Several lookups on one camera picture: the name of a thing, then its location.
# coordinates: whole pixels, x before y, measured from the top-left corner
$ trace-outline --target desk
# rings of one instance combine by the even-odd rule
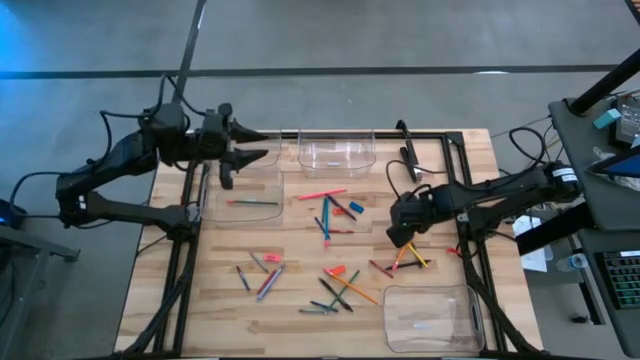
[[[464,130],[463,133],[473,180],[478,182],[497,177],[488,131]],[[397,253],[384,232],[390,224],[389,206],[395,199],[387,183],[384,167],[387,161],[399,159],[398,149],[403,144],[404,141],[400,140],[378,140],[377,161],[367,178],[307,179],[297,161],[295,141],[285,141],[279,160],[285,181],[281,228],[269,231],[223,230],[211,223],[203,225],[182,355],[397,356],[385,342],[381,307],[357,294],[348,292],[346,295],[346,300],[355,309],[353,314],[340,312],[331,316],[310,316],[299,314],[298,309],[308,307],[312,299],[321,302],[329,300],[327,291],[318,283],[317,277],[323,276],[322,267],[338,264],[345,264],[349,274],[361,270],[356,284],[380,303],[382,291],[389,285],[442,286],[466,283],[460,259],[445,253],[446,248],[457,243],[453,221],[436,225],[426,234],[416,236],[414,243],[418,251],[432,260],[429,269],[402,269],[406,271],[399,270],[396,279],[391,280],[367,264],[369,259],[383,265],[391,264]],[[439,143],[414,140],[414,146],[421,166],[444,170],[443,151]],[[415,187],[409,180],[406,168],[400,165],[391,167],[391,177],[400,191]],[[182,181],[183,175],[179,171],[161,166],[156,175],[151,205],[178,203]],[[445,175],[425,174],[423,178],[423,183],[434,185],[446,181]],[[323,238],[313,221],[313,215],[320,214],[322,201],[299,201],[294,197],[339,187],[349,190],[337,197],[339,201],[347,203],[350,199],[357,199],[366,210],[362,221],[358,222],[356,234],[336,235],[332,238],[329,250],[324,250]],[[501,230],[510,231],[507,226]],[[139,245],[142,247],[161,235],[158,229],[147,228]],[[131,344],[157,310],[170,247],[170,242],[160,242],[137,259],[116,350]],[[516,244],[496,237],[487,242],[487,248],[503,309],[527,340],[540,348],[541,340]],[[244,290],[234,267],[242,266],[252,289],[260,286],[266,275],[253,263],[249,250],[279,253],[287,262],[284,274],[262,303],[256,303],[255,291],[247,293]],[[483,319],[489,348],[494,348],[486,309]],[[169,336],[173,331],[171,322],[170,319]]]

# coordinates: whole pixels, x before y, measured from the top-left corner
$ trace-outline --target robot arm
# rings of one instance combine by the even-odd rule
[[[173,166],[179,161],[219,160],[222,187],[233,188],[232,171],[239,171],[262,158],[267,150],[239,150],[237,143],[260,141],[266,136],[246,129],[231,117],[232,108],[222,104],[207,110],[202,127],[187,131],[179,104],[160,105],[158,111],[138,119],[140,129],[121,139],[103,159],[91,161],[56,182],[60,219],[65,226],[78,226],[98,219],[157,225],[168,237],[191,235],[189,212],[184,206],[156,209],[109,201],[94,190],[124,175],[141,175],[157,168],[158,161]]]
[[[484,238],[509,216],[524,213],[543,202],[570,202],[580,195],[571,168],[561,163],[536,167],[526,173],[509,175],[466,186],[455,182],[440,185],[416,196],[406,192],[391,206],[391,227],[387,235],[396,247],[423,234],[433,224],[458,217],[468,222],[469,238]],[[492,206],[478,206],[492,200]]]

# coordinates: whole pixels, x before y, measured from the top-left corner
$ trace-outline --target black floor stripe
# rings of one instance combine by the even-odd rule
[[[193,60],[193,53],[196,49],[196,43],[198,41],[198,34],[200,33],[200,24],[202,17],[204,16],[204,7],[207,0],[198,0],[196,4],[195,12],[193,13],[193,19],[191,20],[191,29],[189,30],[189,37],[187,38],[187,44],[182,55],[182,64],[180,65],[180,73],[178,75],[177,89],[173,92],[172,101],[179,102],[180,96],[178,94],[184,94],[185,86],[187,85],[187,78],[189,77],[189,69],[191,67],[191,61]]]
[[[278,77],[278,76],[366,76],[366,75],[456,75],[499,71],[511,74],[608,72],[618,64],[600,65],[515,65],[515,66],[402,66],[402,67],[326,67],[271,69],[202,69],[202,70],[118,70],[61,72],[0,72],[0,80],[17,79],[123,79],[156,78],[162,74],[186,78],[199,77]]]

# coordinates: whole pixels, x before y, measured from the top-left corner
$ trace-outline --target transparent plastic container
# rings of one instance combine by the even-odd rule
[[[376,162],[373,130],[327,136],[298,134],[298,162],[310,178],[365,177]]]
[[[384,328],[397,353],[477,352],[485,342],[478,297],[466,285],[386,288]]]
[[[277,225],[282,220],[284,180],[278,164],[233,173],[233,189],[224,190],[218,175],[208,179],[202,218],[217,227]]]

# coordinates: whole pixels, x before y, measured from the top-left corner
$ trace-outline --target gray floor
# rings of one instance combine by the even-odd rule
[[[0,71],[177,69],[195,0],[0,1]],[[293,0],[207,4],[194,69],[287,66],[473,66],[613,64],[640,46],[622,0]],[[494,134],[548,114],[602,73],[190,79],[199,108],[232,102],[254,128],[374,128],[405,119],[414,128],[489,128]],[[153,103],[156,79],[0,81],[0,197],[39,170],[70,170],[99,156],[100,109],[136,112]],[[625,87],[640,86],[634,78]],[[548,122],[534,127],[543,131]],[[112,122],[117,138],[135,129]],[[537,151],[537,144],[523,139]],[[494,139],[501,167],[527,163],[506,136]],[[151,175],[101,192],[146,200]],[[53,178],[27,182],[18,203],[56,211]],[[108,354],[114,344],[139,226],[82,232],[29,221],[35,234],[82,249],[76,264],[53,260],[21,359]],[[560,355],[625,359],[609,326],[571,324],[584,311],[575,285],[531,288],[545,348]],[[597,335],[598,344],[581,336]]]

